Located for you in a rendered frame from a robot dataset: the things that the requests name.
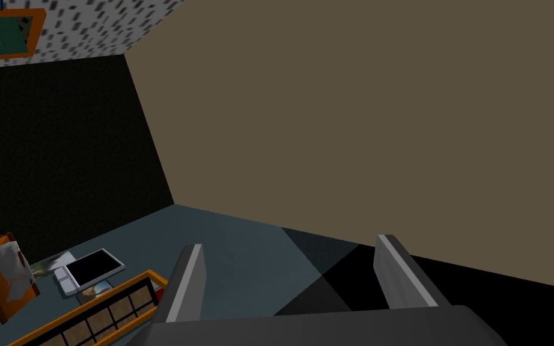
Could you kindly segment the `orange tissue box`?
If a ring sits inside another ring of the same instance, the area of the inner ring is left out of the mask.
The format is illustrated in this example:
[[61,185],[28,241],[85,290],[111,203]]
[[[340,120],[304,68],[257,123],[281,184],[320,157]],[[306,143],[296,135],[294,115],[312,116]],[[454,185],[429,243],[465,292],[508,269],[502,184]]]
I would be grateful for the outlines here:
[[0,235],[0,323],[40,295],[35,277],[12,233]]

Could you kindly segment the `orange framed green picture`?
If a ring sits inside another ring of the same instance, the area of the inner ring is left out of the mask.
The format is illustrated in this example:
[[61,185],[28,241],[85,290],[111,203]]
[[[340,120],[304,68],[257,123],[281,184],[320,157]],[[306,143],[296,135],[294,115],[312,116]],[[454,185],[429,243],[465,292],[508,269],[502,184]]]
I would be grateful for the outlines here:
[[1,9],[0,59],[33,56],[46,16],[44,8]]

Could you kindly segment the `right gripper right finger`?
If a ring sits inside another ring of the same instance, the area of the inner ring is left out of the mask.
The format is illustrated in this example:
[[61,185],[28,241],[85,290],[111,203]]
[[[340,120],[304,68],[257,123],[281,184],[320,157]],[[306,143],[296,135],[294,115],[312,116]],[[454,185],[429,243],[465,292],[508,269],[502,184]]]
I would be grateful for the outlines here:
[[376,237],[373,269],[390,309],[450,305],[393,234]]

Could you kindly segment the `white tablet with black screen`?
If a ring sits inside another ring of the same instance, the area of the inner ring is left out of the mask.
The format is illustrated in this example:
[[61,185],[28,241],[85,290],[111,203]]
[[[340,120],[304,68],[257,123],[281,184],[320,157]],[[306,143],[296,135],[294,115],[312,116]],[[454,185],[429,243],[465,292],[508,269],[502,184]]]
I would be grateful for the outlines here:
[[72,296],[122,272],[125,268],[117,257],[101,248],[55,269],[54,275],[63,294]]

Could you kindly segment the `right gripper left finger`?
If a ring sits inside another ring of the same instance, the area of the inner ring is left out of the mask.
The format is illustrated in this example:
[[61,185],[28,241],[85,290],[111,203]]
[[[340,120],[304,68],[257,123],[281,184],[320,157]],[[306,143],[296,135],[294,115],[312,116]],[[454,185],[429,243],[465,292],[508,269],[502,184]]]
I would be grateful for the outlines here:
[[154,323],[198,321],[207,271],[201,244],[183,248],[153,316]]

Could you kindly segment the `orange framed wooden tray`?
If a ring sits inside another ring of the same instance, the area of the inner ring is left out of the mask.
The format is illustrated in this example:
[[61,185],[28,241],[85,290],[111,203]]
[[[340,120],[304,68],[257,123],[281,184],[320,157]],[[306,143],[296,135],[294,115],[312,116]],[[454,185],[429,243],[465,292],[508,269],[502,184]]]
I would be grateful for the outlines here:
[[8,346],[109,346],[153,317],[167,283],[147,270]]

